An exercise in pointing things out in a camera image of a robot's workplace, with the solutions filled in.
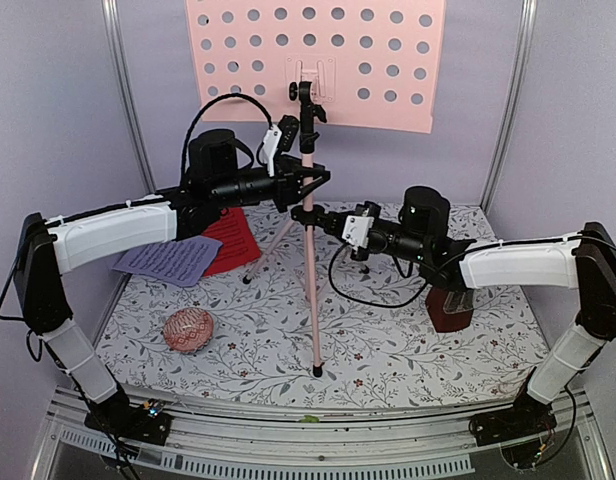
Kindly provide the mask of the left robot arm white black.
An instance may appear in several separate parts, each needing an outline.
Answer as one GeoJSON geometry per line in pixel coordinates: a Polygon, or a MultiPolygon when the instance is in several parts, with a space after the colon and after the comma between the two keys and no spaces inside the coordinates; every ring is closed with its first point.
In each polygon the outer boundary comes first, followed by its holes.
{"type": "Polygon", "coordinates": [[[70,216],[25,218],[3,287],[15,292],[20,312],[6,315],[0,308],[0,320],[25,324],[114,433],[129,433],[137,415],[79,326],[69,281],[79,270],[132,249],[198,237],[233,207],[270,201],[284,212],[301,204],[331,174],[288,154],[284,143],[283,133],[271,126],[259,151],[245,149],[248,161],[239,165],[243,146],[233,131],[187,135],[178,185],[70,216]]]}

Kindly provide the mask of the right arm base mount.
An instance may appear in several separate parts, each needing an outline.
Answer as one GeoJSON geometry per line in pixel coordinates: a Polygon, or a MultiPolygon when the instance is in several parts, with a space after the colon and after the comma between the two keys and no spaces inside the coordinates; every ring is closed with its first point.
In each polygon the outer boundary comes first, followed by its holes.
{"type": "Polygon", "coordinates": [[[524,384],[510,407],[472,416],[468,430],[478,446],[485,446],[548,432],[556,426],[551,404],[532,398],[524,384]]]}

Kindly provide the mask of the pink music stand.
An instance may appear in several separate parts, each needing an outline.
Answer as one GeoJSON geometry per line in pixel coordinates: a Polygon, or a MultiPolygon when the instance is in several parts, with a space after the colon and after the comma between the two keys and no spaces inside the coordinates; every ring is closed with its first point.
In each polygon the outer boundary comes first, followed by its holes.
{"type": "MultiPolygon", "coordinates": [[[[190,33],[196,43],[195,67],[210,80],[202,103],[211,108],[236,99],[257,107],[265,117],[274,108],[299,119],[289,155],[303,165],[316,164],[317,123],[334,120],[354,126],[392,128],[402,124],[399,104],[408,83],[386,79],[408,46],[435,67],[434,42],[443,19],[439,8],[423,8],[409,17],[400,1],[356,4],[342,1],[209,1],[191,7],[190,33]]],[[[305,287],[317,298],[314,214],[292,205],[293,221],[305,231],[305,287]]]]}

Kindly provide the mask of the purple sheet music paper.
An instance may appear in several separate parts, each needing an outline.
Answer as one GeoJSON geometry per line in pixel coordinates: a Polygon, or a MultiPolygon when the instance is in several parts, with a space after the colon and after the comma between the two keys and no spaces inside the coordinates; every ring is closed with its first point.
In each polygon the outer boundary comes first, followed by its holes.
{"type": "Polygon", "coordinates": [[[178,287],[192,287],[211,266],[223,243],[204,236],[154,243],[124,253],[113,269],[144,275],[178,287]]]}

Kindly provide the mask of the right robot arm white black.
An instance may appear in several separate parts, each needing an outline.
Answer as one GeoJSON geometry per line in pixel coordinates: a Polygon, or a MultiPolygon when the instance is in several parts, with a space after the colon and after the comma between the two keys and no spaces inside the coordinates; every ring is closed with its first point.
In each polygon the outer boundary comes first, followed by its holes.
{"type": "MultiPolygon", "coordinates": [[[[530,207],[522,201],[507,233],[547,238],[575,231],[589,221],[605,225],[616,243],[616,184],[581,183],[564,188],[531,188],[530,207]]],[[[458,240],[491,243],[495,233],[476,204],[451,203],[449,233],[458,240]]],[[[333,276],[341,290],[375,303],[407,301],[423,284],[413,273],[398,279],[384,255],[369,260],[372,272],[354,273],[358,262],[346,260],[333,276]]],[[[324,355],[323,391],[310,394],[323,406],[354,409],[400,409],[459,405],[510,399],[548,354],[578,310],[578,293],[558,287],[505,285],[476,292],[474,316],[459,332],[435,333],[424,300],[430,287],[409,306],[381,309],[360,306],[330,290],[320,310],[324,355]]]]}

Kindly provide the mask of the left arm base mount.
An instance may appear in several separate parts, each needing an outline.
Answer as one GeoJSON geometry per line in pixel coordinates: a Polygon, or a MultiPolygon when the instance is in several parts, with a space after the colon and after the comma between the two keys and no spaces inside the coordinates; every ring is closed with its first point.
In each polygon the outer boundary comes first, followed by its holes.
{"type": "Polygon", "coordinates": [[[87,404],[85,426],[111,437],[164,446],[169,437],[173,417],[168,413],[152,413],[143,406],[119,403],[87,404]]]}

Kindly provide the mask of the red sheet music paper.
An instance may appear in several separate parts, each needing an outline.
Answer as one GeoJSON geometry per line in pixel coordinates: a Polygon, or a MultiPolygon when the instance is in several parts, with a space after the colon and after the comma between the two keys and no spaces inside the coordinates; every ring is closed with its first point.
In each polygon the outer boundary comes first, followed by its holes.
{"type": "Polygon", "coordinates": [[[216,258],[204,272],[204,277],[232,271],[261,256],[242,208],[229,209],[226,215],[203,232],[203,236],[222,243],[216,258]]]}

